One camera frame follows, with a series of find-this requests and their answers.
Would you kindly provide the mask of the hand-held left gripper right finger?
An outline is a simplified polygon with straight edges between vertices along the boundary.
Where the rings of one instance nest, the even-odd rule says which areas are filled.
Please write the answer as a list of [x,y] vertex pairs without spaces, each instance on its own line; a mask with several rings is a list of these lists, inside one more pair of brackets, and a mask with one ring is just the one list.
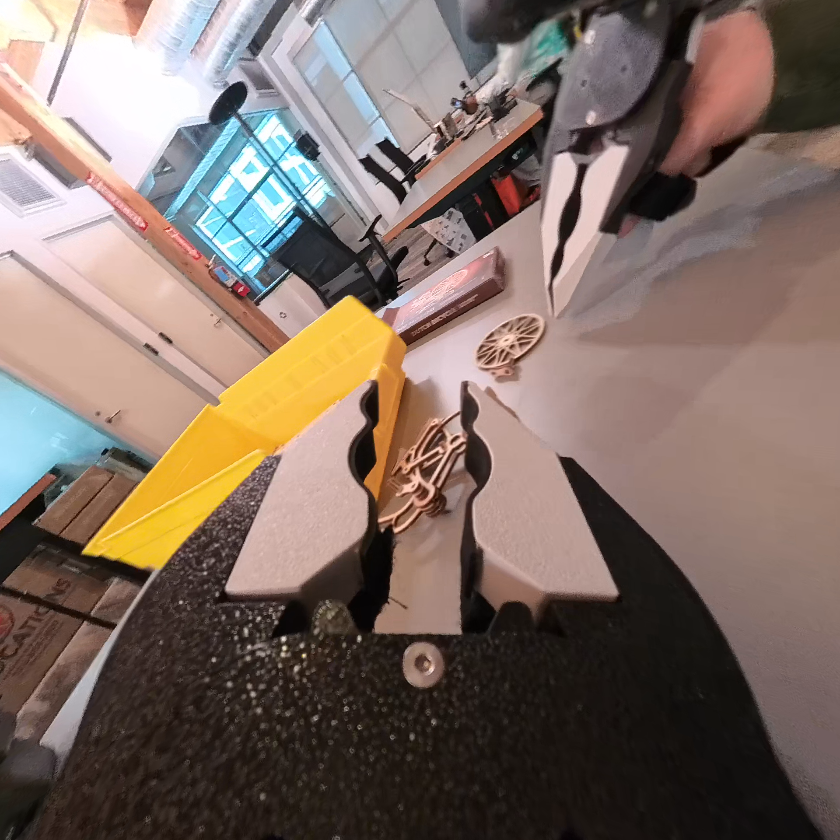
[[462,623],[508,603],[540,622],[554,602],[615,603],[619,591],[560,457],[472,381],[460,386],[474,487],[460,544]]

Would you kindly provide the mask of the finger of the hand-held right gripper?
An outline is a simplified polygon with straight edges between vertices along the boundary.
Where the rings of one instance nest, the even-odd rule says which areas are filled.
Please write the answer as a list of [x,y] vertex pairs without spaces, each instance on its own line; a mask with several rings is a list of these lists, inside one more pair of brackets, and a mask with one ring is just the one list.
[[560,275],[560,314],[579,298],[589,269],[600,265],[618,239],[627,193],[639,173],[630,145],[609,142],[597,154],[572,154],[583,164],[581,212],[565,248]]
[[549,311],[560,314],[560,275],[565,248],[581,212],[583,164],[572,154],[557,154],[542,189],[541,242],[543,280]]

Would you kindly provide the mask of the wooden bicycle frame assembly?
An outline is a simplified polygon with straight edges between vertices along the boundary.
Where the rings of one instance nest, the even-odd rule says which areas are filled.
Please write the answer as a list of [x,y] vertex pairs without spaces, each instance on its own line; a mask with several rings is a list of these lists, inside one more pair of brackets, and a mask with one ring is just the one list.
[[459,416],[456,411],[428,419],[414,443],[400,451],[386,485],[405,503],[394,513],[379,517],[379,530],[390,529],[396,536],[422,516],[435,518],[446,512],[445,487],[467,447],[465,432],[448,429]]

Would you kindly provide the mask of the wooden spoked wheel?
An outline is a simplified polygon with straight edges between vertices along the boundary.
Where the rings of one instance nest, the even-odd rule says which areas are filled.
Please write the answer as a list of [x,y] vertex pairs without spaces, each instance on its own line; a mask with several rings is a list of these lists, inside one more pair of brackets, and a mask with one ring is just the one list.
[[476,367],[497,381],[518,373],[518,363],[541,341],[544,319],[535,313],[523,313],[497,325],[479,342],[475,351]]

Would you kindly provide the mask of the person's right hand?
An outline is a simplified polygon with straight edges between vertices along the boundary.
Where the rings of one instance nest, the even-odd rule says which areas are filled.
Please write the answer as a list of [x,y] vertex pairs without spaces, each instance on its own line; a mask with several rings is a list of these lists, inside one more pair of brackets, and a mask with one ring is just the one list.
[[756,9],[705,24],[681,99],[682,123],[659,170],[698,176],[714,149],[751,134],[773,89],[772,39]]

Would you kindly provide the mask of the yellow plastic bin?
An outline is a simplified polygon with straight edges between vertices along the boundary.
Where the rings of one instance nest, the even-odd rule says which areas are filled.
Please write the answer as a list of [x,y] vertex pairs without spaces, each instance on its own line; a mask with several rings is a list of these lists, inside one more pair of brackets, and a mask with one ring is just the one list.
[[342,299],[205,406],[82,554],[158,570],[268,456],[350,394],[376,380],[378,498],[405,373],[406,343],[353,297]]

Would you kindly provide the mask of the brown puzzle box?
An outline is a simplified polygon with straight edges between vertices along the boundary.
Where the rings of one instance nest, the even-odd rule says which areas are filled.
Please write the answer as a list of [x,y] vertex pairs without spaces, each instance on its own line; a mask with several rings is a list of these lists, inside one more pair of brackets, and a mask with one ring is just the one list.
[[505,258],[495,247],[410,301],[386,308],[381,319],[411,345],[502,293],[506,286]]

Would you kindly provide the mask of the black mesh chair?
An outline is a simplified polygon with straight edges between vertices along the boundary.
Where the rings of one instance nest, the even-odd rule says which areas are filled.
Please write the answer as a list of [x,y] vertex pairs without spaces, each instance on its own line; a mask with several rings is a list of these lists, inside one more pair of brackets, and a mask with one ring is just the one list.
[[415,161],[387,138],[377,142],[375,147],[402,173],[403,180],[411,183],[414,183],[421,170],[428,164],[425,154]]
[[403,204],[406,199],[406,189],[401,180],[394,177],[394,174],[387,171],[383,165],[369,154],[360,158],[359,163],[369,175],[394,195],[399,205]]

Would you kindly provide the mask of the wooden beam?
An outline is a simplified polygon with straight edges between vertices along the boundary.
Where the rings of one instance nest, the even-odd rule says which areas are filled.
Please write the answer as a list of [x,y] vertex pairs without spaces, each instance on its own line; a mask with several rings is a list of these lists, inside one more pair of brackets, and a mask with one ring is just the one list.
[[193,260],[174,245],[164,232],[166,226],[173,224],[133,189],[78,131],[55,114],[46,101],[4,61],[1,64],[1,108],[84,184],[89,186],[86,183],[88,173],[94,172],[115,189],[149,223],[144,234],[134,230],[267,351],[277,351],[289,340],[256,304],[237,297],[209,274],[208,258],[203,255],[202,261]]

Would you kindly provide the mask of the plain cardboard boxes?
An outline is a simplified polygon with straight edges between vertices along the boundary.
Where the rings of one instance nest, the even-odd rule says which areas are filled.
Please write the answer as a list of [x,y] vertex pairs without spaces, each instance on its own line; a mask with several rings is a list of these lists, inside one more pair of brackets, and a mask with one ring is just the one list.
[[90,466],[35,520],[36,527],[79,546],[87,545],[138,482]]

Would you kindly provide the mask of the black office chair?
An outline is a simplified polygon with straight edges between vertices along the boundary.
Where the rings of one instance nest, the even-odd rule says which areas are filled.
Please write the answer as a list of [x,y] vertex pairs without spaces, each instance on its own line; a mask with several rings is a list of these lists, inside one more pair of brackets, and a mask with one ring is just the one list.
[[353,251],[329,226],[294,207],[277,230],[260,247],[265,264],[256,274],[264,290],[258,298],[297,277],[327,308],[342,299],[358,299],[371,310],[395,300],[401,294],[398,269],[409,248],[388,253],[371,224],[362,236],[366,246]]

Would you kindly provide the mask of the large paned window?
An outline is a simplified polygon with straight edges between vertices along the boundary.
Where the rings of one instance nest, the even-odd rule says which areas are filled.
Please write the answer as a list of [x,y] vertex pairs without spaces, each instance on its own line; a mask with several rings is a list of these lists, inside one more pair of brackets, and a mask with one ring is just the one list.
[[154,170],[148,197],[164,218],[207,257],[215,257],[258,299],[287,270],[271,255],[300,228],[304,199],[336,232],[352,221],[323,168],[295,145],[297,125],[285,109],[247,113],[245,121],[270,158],[231,119],[224,126],[197,122],[172,135]]

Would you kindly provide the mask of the printed cardboard box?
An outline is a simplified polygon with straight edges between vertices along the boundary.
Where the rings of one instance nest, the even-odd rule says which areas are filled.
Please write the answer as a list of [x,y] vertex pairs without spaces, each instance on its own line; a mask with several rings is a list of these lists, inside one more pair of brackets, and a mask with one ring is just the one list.
[[[50,604],[89,614],[107,585],[59,571],[24,573],[7,585]],[[13,595],[1,597],[1,709],[16,714],[68,645],[82,620]]]

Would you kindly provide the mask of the white vent grille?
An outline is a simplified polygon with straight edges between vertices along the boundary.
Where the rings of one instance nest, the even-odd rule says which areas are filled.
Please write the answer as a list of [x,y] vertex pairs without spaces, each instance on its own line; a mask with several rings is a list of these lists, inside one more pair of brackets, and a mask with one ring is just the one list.
[[59,207],[62,197],[36,178],[20,161],[1,156],[1,204],[18,217],[27,217]]

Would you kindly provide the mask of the red blue wall alarm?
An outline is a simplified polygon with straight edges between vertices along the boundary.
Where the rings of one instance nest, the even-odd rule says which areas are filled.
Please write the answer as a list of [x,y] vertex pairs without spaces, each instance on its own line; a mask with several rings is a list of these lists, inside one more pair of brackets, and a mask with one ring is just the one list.
[[207,269],[212,277],[237,297],[247,298],[251,294],[250,287],[224,264],[210,262],[207,265]]

